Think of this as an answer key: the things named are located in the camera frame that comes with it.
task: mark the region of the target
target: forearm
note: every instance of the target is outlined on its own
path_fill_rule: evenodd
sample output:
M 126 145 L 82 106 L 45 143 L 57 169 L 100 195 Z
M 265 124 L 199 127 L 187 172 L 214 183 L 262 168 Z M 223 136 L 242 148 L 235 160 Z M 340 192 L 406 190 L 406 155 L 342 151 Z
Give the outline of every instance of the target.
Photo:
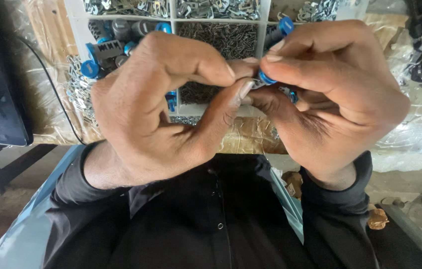
M 353 162 L 344 168 L 319 175 L 314 175 L 307 169 L 305 171 L 317 186 L 329 191 L 343 191 L 352 186 L 357 177 L 357 171 Z
M 88 183 L 100 190 L 133 186 L 130 173 L 108 141 L 101 142 L 88 154 L 84 174 Z

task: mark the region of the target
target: person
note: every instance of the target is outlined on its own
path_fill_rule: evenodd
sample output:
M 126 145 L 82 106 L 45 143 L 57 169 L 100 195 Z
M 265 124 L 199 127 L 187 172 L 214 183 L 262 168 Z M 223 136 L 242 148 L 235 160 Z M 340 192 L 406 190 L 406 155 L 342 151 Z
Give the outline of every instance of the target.
M 258 68 L 278 85 L 250 91 Z M 163 96 L 188 81 L 224 87 L 196 126 L 172 124 Z M 409 109 L 361 21 L 296 28 L 260 61 L 148 34 L 92 88 L 106 141 L 57 181 L 45 268 L 377 268 L 365 232 L 368 151 Z M 216 154 L 236 110 L 272 121 L 302 168 L 303 242 L 262 155 Z

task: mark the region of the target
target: white plastic divider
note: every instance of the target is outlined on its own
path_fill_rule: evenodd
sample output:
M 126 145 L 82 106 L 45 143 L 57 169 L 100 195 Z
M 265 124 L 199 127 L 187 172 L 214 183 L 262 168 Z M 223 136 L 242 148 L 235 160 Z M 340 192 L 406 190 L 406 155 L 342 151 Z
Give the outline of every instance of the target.
M 173 34 L 178 31 L 178 22 L 212 22 L 212 23 L 243 23 L 243 24 L 257 24 L 257 42 L 255 56 L 257 58 L 262 57 L 262 51 L 264 49 L 264 39 L 266 36 L 267 25 L 274 25 L 276 22 L 268 22 L 269 10 L 271 7 L 271 0 L 261 0 L 260 7 L 260 20 L 244 20 L 244 19 L 180 19 L 176 13 L 177 0 L 169 0 L 170 3 L 170 17 L 169 18 L 155 18 L 148 16 L 136 16 L 136 15 L 91 15 L 85 11 L 82 0 L 64 0 L 68 18 L 70 19 L 71 29 L 75 36 L 75 42 L 78 47 L 81 60 L 86 61 L 89 58 L 88 51 L 86 49 L 86 43 L 95 43 L 93 35 L 88 30 L 88 20 L 114 20 L 114 19 L 125 19 L 128 21 L 166 21 L 171 24 Z M 179 89 L 178 92 L 178 105 L 176 106 L 175 112 L 170 112 L 171 116 L 201 116 L 208 105 L 206 104 L 188 104 L 185 105 L 181 102 Z M 264 114 L 258 109 L 252 106 L 241 106 L 237 113 L 238 116 L 263 116 Z

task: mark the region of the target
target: pile of metal parts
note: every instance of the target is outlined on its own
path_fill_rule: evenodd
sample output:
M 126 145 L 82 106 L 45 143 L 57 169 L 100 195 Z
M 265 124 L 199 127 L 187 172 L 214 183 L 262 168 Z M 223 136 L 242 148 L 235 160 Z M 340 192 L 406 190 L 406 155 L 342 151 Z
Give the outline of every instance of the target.
M 169 0 L 83 0 L 85 11 L 92 15 L 139 15 L 169 18 Z
M 91 84 L 81 73 L 80 56 L 67 56 L 68 83 L 64 85 L 68 99 L 83 115 L 83 121 L 98 127 L 95 119 L 95 110 L 91 104 Z
M 347 0 L 322 0 L 320 3 L 306 1 L 299 10 L 296 22 L 335 21 L 337 9 Z
M 178 18 L 259 20 L 260 0 L 178 0 Z
M 255 54 L 257 25 L 183 22 L 178 25 L 178 35 L 212 45 L 227 60 L 244 59 Z M 188 82 L 179 90 L 183 104 L 207 104 L 220 87 Z
M 169 117 L 174 124 L 196 125 L 201 116 L 171 116 Z

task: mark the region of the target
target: gray component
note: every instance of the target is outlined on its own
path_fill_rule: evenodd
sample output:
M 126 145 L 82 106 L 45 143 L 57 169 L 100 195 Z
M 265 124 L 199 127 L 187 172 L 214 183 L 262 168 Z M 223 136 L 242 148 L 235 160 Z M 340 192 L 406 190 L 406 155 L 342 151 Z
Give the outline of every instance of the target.
M 136 37 L 143 37 L 154 31 L 156 23 L 150 21 L 137 21 L 131 25 L 131 32 Z
M 116 57 L 115 59 L 116 67 L 118 68 L 121 67 L 126 62 L 126 60 L 128 60 L 128 56 L 125 56 L 125 55 L 120 55 Z
M 131 40 L 131 26 L 124 19 L 116 19 L 112 22 L 115 39 L 127 43 Z
M 98 61 L 114 58 L 123 54 L 123 46 L 118 40 L 111 40 L 99 44 L 93 44 L 94 53 Z
M 103 38 L 107 38 L 107 41 L 112 39 L 110 34 L 105 31 L 105 28 L 103 27 L 103 21 L 101 20 L 89 20 L 88 29 L 96 41 L 100 41 Z

